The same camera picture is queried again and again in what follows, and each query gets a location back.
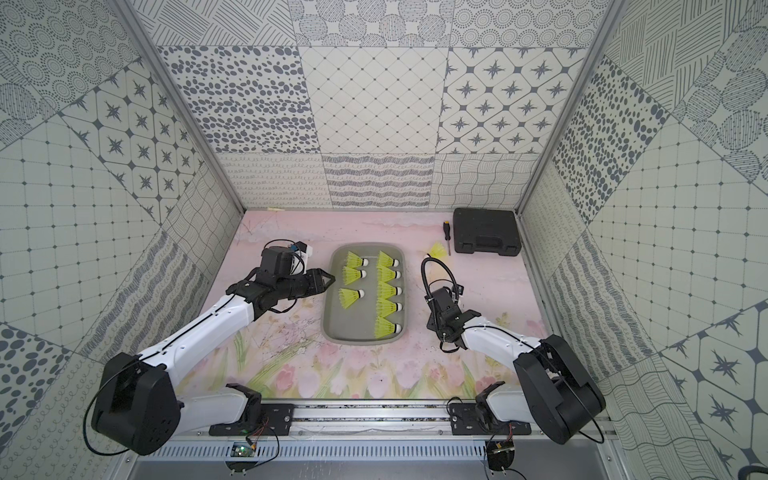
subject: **black toolbox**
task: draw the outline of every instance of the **black toolbox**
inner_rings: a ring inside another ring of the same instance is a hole
[[[457,208],[453,211],[455,252],[494,252],[515,257],[520,248],[520,233],[514,212],[482,208]]]

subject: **black cable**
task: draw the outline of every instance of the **black cable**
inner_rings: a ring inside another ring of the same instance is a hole
[[[91,408],[93,408],[93,405],[96,402],[96,399],[98,398],[98,396],[101,393],[101,391],[104,390],[104,387],[109,385],[109,382],[111,382],[112,380],[116,379],[122,372],[125,372],[126,370],[130,369],[131,367],[138,365],[139,362],[143,362],[144,360],[149,359],[149,358],[157,355],[158,353],[160,353],[159,350],[157,352],[155,352],[155,353],[152,353],[151,355],[145,356],[144,358],[136,359],[133,362],[128,363],[126,366],[124,366],[122,369],[120,369],[119,372],[117,372],[113,376],[109,377],[109,379],[106,382],[104,382],[104,384],[96,392],[96,395],[94,395],[94,398],[91,399],[91,402],[88,403],[88,407],[85,408],[85,413],[83,414],[83,440],[85,441],[85,446],[88,447],[88,450],[90,450],[94,454],[102,456],[102,457],[111,457],[111,456],[115,456],[115,455],[122,455],[125,452],[127,452],[128,450],[130,450],[130,449],[125,449],[125,450],[120,450],[119,452],[109,452],[109,453],[107,453],[107,452],[99,452],[98,450],[94,449],[91,446],[91,443],[88,441],[88,430],[87,430],[87,426],[88,426],[88,413],[91,411]]]
[[[260,467],[261,465],[264,465],[266,463],[269,463],[269,462],[273,461],[280,454],[280,437],[277,436],[277,432],[275,432],[275,428],[274,427],[270,427],[270,431],[272,432],[272,435],[275,435],[275,440],[277,440],[277,452],[275,452],[275,455],[273,455],[272,458],[270,458],[269,460],[264,460],[261,463],[257,463],[254,466],[254,468]]]
[[[96,392],[96,395],[94,395],[94,397],[91,399],[91,402],[90,402],[90,403],[88,403],[88,407],[85,409],[85,413],[83,414],[83,440],[85,441],[85,446],[86,446],[86,447],[88,447],[88,450],[90,450],[90,451],[91,451],[91,452],[93,452],[94,454],[96,454],[96,455],[100,455],[100,456],[102,456],[102,457],[111,457],[111,456],[114,456],[114,455],[121,455],[121,454],[123,454],[123,453],[127,452],[128,450],[130,450],[130,449],[125,449],[125,450],[120,450],[119,452],[112,452],[112,453],[99,452],[98,450],[94,449],[94,448],[91,446],[91,443],[88,441],[88,431],[87,431],[87,429],[86,429],[86,425],[88,424],[88,413],[91,411],[91,408],[93,408],[93,405],[94,405],[94,403],[96,403],[96,399],[98,398],[99,394],[100,394],[100,393],[101,393],[101,392],[104,390],[104,387],[106,387],[106,386],[109,384],[109,382],[111,382],[112,380],[114,380],[114,379],[115,379],[115,378],[116,378],[118,375],[120,375],[122,372],[124,372],[124,371],[126,371],[126,370],[130,369],[130,368],[131,368],[131,367],[133,367],[133,366],[136,366],[136,365],[138,365],[138,363],[139,363],[139,362],[143,362],[144,360],[150,359],[150,358],[152,358],[152,357],[153,357],[153,356],[155,356],[155,355],[159,355],[161,352],[163,352],[165,349],[167,349],[167,348],[168,348],[168,347],[171,345],[171,343],[175,342],[175,341],[176,341],[178,338],[180,338],[180,337],[182,337],[183,335],[185,335],[186,333],[188,333],[188,332],[189,332],[190,330],[192,330],[194,327],[196,327],[196,326],[200,325],[200,324],[201,324],[201,323],[202,323],[204,320],[206,320],[206,319],[210,318],[210,316],[211,316],[211,315],[213,315],[213,314],[217,313],[219,310],[221,310],[221,309],[223,309],[225,306],[227,306],[227,304],[228,304],[230,301],[232,301],[232,299],[233,299],[234,297],[235,297],[235,295],[233,294],[233,295],[232,295],[232,296],[231,296],[231,297],[230,297],[230,298],[229,298],[229,299],[228,299],[226,302],[224,302],[224,305],[222,305],[222,306],[220,306],[219,308],[215,309],[215,310],[214,310],[212,313],[209,313],[209,314],[208,314],[208,315],[206,315],[206,316],[205,316],[205,317],[204,317],[202,320],[199,320],[197,323],[195,323],[194,325],[192,325],[190,328],[188,328],[188,329],[184,330],[184,331],[183,331],[182,333],[180,333],[179,335],[176,335],[176,336],[175,336],[175,337],[174,337],[174,338],[173,338],[173,339],[172,339],[170,342],[168,342],[166,345],[164,345],[164,346],[163,346],[161,349],[159,349],[159,350],[158,350],[158,351],[156,351],[155,353],[151,353],[150,355],[147,355],[147,356],[145,356],[145,357],[143,357],[143,358],[140,358],[140,359],[136,359],[136,360],[134,360],[133,362],[131,362],[131,363],[128,363],[128,364],[127,364],[125,367],[123,367],[123,368],[122,368],[122,369],[121,369],[119,372],[115,373],[113,376],[109,377],[109,379],[108,379],[106,382],[104,382],[104,384],[101,386],[101,388],[99,388],[99,390]]]
[[[291,245],[296,244],[296,242],[294,242],[293,240],[288,240],[288,239],[285,239],[285,238],[276,238],[275,240],[270,240],[270,241],[266,242],[264,244],[264,248],[266,248],[266,246],[269,245],[270,243],[275,243],[275,242],[289,242]]]
[[[499,332],[506,333],[507,335],[509,335],[513,339],[517,340],[518,342],[522,343],[523,345],[525,345],[529,349],[531,349],[531,353],[536,355],[539,359],[544,359],[547,362],[547,364],[549,364],[549,366],[551,368],[551,371],[553,373],[558,372],[558,369],[556,369],[554,367],[554,365],[552,365],[552,362],[549,360],[549,358],[547,358],[546,356],[543,356],[542,354],[537,352],[536,349],[533,346],[531,346],[530,343],[524,341],[523,339],[518,338],[517,336],[512,335],[510,332],[508,332],[508,331],[506,331],[506,330],[504,330],[502,328],[499,328],[499,327],[493,326],[493,325],[473,325],[473,326],[467,326],[467,327],[464,328],[464,330],[469,330],[469,329],[493,329],[493,330],[498,330]],[[579,430],[578,432],[581,433],[583,436],[587,437],[588,439],[590,439],[592,442],[595,442],[595,443],[598,443],[598,444],[605,443],[605,434],[603,433],[603,429],[601,429],[600,426],[598,425],[598,421],[594,419],[594,416],[592,415],[592,412],[590,412],[589,409],[587,408],[587,406],[584,404],[584,402],[582,402],[581,399],[578,398],[578,395],[576,395],[576,392],[574,392],[574,390],[571,388],[571,386],[568,384],[568,382],[565,379],[563,379],[563,382],[565,383],[565,386],[567,386],[568,389],[571,390],[571,393],[576,398],[576,400],[579,402],[579,405],[581,405],[581,408],[583,408],[584,411],[587,413],[587,415],[589,415],[589,418],[592,420],[592,423],[594,423],[594,426],[596,426],[598,428],[598,432],[600,433],[600,440],[598,441],[598,440],[593,439],[592,437],[590,437],[586,433],[582,432],[581,430]]]
[[[443,270],[445,270],[445,272],[448,274],[448,276],[451,277],[451,282],[453,283],[453,288],[454,288],[454,292],[455,292],[455,297],[456,297],[455,300],[456,301],[458,301],[458,287],[457,287],[457,283],[456,283],[456,278],[453,276],[453,272],[442,261],[440,261],[440,260],[438,260],[436,258],[433,258],[433,257],[426,257],[424,260],[422,260],[422,267],[421,267],[422,282],[424,283],[424,290],[426,290],[426,300],[427,300],[427,304],[429,305],[429,309],[432,312],[432,315],[435,317],[435,327],[437,327],[438,326],[438,324],[437,324],[437,312],[435,311],[435,306],[434,306],[435,299],[432,296],[432,292],[429,291],[429,285],[431,285],[431,283],[427,283],[427,276],[426,276],[426,264],[429,263],[429,262],[435,262],[438,265],[440,265],[443,268]],[[473,328],[494,329],[494,330],[498,330],[500,332],[506,333],[507,335],[509,335],[513,339],[517,340],[518,342],[522,343],[523,345],[525,345],[529,349],[531,349],[531,353],[536,355],[540,359],[539,361],[541,361],[541,359],[544,359],[547,362],[547,364],[550,366],[551,371],[553,373],[558,372],[558,369],[556,369],[554,367],[554,365],[552,365],[552,362],[549,360],[549,358],[547,358],[547,356],[543,356],[542,354],[537,352],[536,349],[530,343],[527,343],[523,339],[520,339],[517,336],[512,335],[507,330],[499,328],[497,326],[490,326],[490,325],[468,326],[468,327],[465,327],[464,330],[473,329]],[[444,350],[442,348],[442,345],[443,345],[443,341],[440,342],[440,351],[444,352],[444,353],[454,353],[454,352],[457,352],[459,350],[459,347],[456,347],[453,350]],[[595,443],[598,443],[598,444],[605,443],[605,434],[603,433],[603,429],[601,429],[600,426],[598,425],[598,421],[594,419],[594,415],[592,415],[592,412],[590,412],[589,409],[587,408],[587,406],[584,404],[584,402],[582,402],[581,399],[578,398],[578,395],[576,395],[576,392],[573,390],[573,388],[571,388],[571,385],[568,384],[568,381],[563,379],[563,382],[565,383],[565,386],[567,386],[568,389],[571,390],[571,393],[576,398],[576,400],[579,402],[579,405],[581,405],[581,408],[583,408],[584,411],[587,413],[587,415],[589,415],[589,418],[592,420],[592,423],[594,423],[594,426],[598,428],[598,432],[600,432],[600,441],[593,439],[592,437],[590,437],[586,433],[583,433],[581,430],[579,430],[579,433],[581,433],[583,436],[585,436],[588,439],[590,439],[592,442],[595,442]]]

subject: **pink tabletop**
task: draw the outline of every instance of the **pink tabletop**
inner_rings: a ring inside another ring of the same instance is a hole
[[[192,370],[182,391],[209,392],[238,382],[265,398],[447,399],[474,397],[497,380],[517,384],[514,372],[481,353],[440,352],[436,335],[426,329],[429,309],[419,265],[435,242],[445,246],[444,220],[450,221],[451,214],[246,212],[203,310],[260,263],[269,240],[307,243],[313,248],[308,267],[324,270],[342,245],[391,243],[406,257],[406,331],[379,346],[331,343],[320,332],[325,296],[301,299],[289,313],[266,314],[232,336]],[[453,252],[445,262],[465,286],[463,309],[477,310],[518,333],[546,335],[521,257]],[[434,263],[427,273],[429,281],[445,278]],[[282,302],[277,309],[289,305]]]

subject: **gray tray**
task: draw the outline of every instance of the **gray tray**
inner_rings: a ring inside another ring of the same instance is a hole
[[[376,273],[376,260],[379,250],[390,257],[400,261],[400,264],[392,270],[400,272],[400,278],[389,283],[402,289],[400,295],[390,297],[389,300],[401,303],[402,309],[386,317],[392,323],[399,324],[402,328],[399,333],[377,339],[373,335],[373,326],[376,321],[376,298],[379,276]],[[355,283],[344,285],[342,267],[346,265],[346,253],[353,252],[368,259],[368,266],[361,266],[359,270],[366,271],[366,277]],[[406,270],[402,251],[387,243],[350,243],[333,252],[331,257],[331,274],[336,276],[336,282],[330,286],[325,295],[325,309],[323,310],[323,336],[334,343],[345,345],[379,345],[394,342],[406,331]],[[344,309],[339,301],[339,289],[362,290],[363,298],[358,299],[348,309]]]

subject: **patterned tile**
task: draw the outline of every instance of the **patterned tile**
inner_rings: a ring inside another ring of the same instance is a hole
[[[216,152],[318,151],[295,48],[163,47],[160,52]]]
[[[102,478],[110,457],[91,454],[83,443],[83,411],[96,395],[104,368],[76,353],[59,374],[10,445],[0,452],[3,478]],[[99,435],[88,423],[88,441],[102,452],[122,447]]]
[[[295,45],[287,0],[132,0],[156,45]]]
[[[768,296],[768,197],[673,118],[589,230],[658,346]]]
[[[246,208],[331,208],[320,154],[220,154]]]
[[[548,284],[564,337],[594,378],[604,379],[656,352],[588,231]]]
[[[447,47],[453,0],[289,0],[298,45]]]
[[[553,157],[587,225],[668,117],[632,78],[603,57]]]
[[[754,2],[630,0],[605,55],[672,110]]]
[[[203,275],[213,281],[243,214],[203,162],[177,206],[163,222],[163,229]]]
[[[430,208],[511,210],[531,179],[538,155],[436,155]]]
[[[4,2],[0,52],[60,110],[139,54],[103,0]]]
[[[210,280],[161,230],[75,351],[97,362],[138,353],[197,316],[209,287]]]
[[[760,0],[694,80],[674,114],[768,195],[766,26],[768,10]]]
[[[0,52],[0,149],[53,114],[53,107]]]
[[[548,279],[586,228],[552,163],[541,172],[521,218],[526,247]]]
[[[324,154],[433,154],[444,49],[302,47]]]
[[[3,321],[72,348],[159,226],[59,117],[0,171]]]
[[[66,107],[61,117],[150,217],[162,223],[200,158],[141,59]]]
[[[434,165],[427,155],[323,155],[335,208],[426,208]]]
[[[0,458],[20,425],[27,421],[71,352],[42,338],[0,323]]]
[[[607,0],[457,0],[452,43],[462,47],[588,47]]]
[[[540,154],[586,49],[450,48],[437,151]]]
[[[598,383],[638,480],[732,478],[657,356]]]
[[[768,462],[768,302],[727,317],[661,352],[675,384],[712,439],[723,467]]]

